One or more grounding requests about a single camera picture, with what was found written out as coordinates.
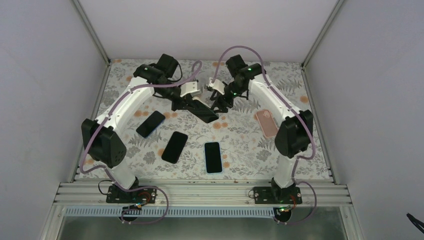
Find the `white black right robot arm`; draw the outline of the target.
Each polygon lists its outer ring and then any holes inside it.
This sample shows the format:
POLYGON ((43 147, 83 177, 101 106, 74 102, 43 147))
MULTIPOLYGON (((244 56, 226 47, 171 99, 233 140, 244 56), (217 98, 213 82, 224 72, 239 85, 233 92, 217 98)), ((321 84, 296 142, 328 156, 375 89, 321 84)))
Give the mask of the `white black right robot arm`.
POLYGON ((247 98, 253 94, 264 102, 272 119, 279 125, 274 144, 281 157, 277 172, 271 179, 270 195, 274 202, 284 203, 295 196, 295 169, 300 159, 299 153, 305 152, 314 143, 314 117, 310 110, 301 110, 289 101, 271 82, 263 66, 259 63, 247 65, 238 54, 225 63, 233 80, 224 83, 216 76, 209 78, 207 88, 212 92, 212 110, 226 113, 234 105, 234 99, 247 98))

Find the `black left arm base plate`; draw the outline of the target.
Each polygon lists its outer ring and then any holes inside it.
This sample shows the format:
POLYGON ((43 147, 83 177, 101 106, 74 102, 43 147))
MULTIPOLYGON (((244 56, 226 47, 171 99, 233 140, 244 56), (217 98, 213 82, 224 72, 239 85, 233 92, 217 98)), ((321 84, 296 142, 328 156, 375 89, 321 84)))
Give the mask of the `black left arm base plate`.
POLYGON ((154 188, 143 187, 141 190, 126 192, 116 185, 108 188, 106 202, 108 204, 154 204, 156 201, 157 190, 154 188))

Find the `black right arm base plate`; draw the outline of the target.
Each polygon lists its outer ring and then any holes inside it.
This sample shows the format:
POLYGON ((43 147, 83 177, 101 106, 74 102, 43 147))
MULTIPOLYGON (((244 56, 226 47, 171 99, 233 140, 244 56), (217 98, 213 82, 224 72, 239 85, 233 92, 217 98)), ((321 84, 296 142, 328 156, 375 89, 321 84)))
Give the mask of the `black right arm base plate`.
POLYGON ((302 194, 297 186, 279 188, 272 186, 256 186, 253 199, 257 205, 289 205, 302 204, 302 194))

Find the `pink phone case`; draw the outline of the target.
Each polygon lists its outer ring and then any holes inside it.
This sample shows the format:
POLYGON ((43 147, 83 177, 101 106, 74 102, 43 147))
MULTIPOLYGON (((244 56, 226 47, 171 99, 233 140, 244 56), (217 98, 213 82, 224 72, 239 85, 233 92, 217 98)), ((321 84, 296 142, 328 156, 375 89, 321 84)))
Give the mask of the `pink phone case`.
POLYGON ((279 129, 269 110, 259 110, 255 113, 255 117, 265 138, 272 138, 277 135, 279 129))

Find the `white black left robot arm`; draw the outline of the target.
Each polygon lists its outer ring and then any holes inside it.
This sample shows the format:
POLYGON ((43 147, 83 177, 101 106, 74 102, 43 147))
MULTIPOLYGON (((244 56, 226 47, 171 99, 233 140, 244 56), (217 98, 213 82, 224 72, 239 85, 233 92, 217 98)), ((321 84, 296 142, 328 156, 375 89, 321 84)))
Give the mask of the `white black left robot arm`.
POLYGON ((126 89, 113 104, 94 120, 85 119, 81 124, 84 153, 79 162, 80 172, 90 173, 103 169, 118 195, 131 203, 139 197, 138 178, 124 160, 127 148, 121 139, 131 115, 155 94, 171 101, 174 105, 185 102, 181 87, 194 82, 202 68, 197 60, 191 75, 179 81, 172 80, 178 61, 163 54, 156 63, 142 64, 136 68, 126 89))

